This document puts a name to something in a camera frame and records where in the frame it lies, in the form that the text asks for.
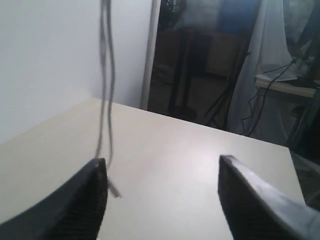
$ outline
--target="white table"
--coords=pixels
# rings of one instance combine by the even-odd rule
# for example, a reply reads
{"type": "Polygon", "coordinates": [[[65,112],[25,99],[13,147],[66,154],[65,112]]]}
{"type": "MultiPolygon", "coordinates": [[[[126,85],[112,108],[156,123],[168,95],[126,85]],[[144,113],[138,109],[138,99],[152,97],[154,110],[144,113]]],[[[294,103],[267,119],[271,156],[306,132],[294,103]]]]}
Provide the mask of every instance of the white table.
{"type": "MultiPolygon", "coordinates": [[[[0,146],[0,223],[45,198],[93,157],[99,108],[100,101],[90,99],[0,146]]],[[[217,194],[219,155],[234,155],[304,201],[285,147],[119,104],[112,119],[108,174],[123,198],[109,196],[101,240],[231,240],[217,194]]]]}

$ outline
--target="white wall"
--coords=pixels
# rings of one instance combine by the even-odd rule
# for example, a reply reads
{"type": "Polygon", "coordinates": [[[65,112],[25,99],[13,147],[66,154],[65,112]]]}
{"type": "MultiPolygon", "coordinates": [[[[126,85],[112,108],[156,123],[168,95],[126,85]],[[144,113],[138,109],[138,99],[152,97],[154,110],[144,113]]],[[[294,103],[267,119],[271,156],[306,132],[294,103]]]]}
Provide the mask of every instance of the white wall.
{"type": "MultiPolygon", "coordinates": [[[[115,101],[139,107],[149,0],[114,0],[115,101]]],[[[0,144],[101,92],[100,0],[2,0],[0,144]]]]}

